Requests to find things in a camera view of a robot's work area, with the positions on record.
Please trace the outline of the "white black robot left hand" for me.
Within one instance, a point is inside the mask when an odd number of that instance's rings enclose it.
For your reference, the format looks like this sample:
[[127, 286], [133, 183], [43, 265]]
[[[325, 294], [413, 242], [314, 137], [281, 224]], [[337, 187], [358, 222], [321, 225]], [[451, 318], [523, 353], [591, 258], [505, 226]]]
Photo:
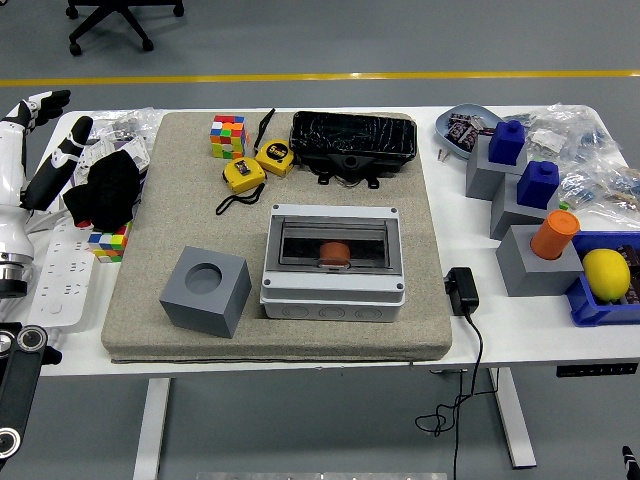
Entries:
[[26, 137], [59, 117], [68, 90], [32, 95], [1, 119], [1, 252], [9, 259], [34, 259], [25, 226], [35, 210], [47, 209], [70, 180], [86, 146], [93, 120], [81, 116], [30, 181], [26, 180]]

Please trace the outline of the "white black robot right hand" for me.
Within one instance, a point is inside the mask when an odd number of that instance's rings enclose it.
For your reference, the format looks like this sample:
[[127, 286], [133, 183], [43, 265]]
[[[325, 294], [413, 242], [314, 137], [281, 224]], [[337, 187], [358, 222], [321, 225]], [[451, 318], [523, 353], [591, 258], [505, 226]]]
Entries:
[[636, 459], [636, 456], [629, 446], [624, 445], [622, 447], [622, 456], [626, 469], [626, 479], [640, 480], [640, 466], [638, 460]]

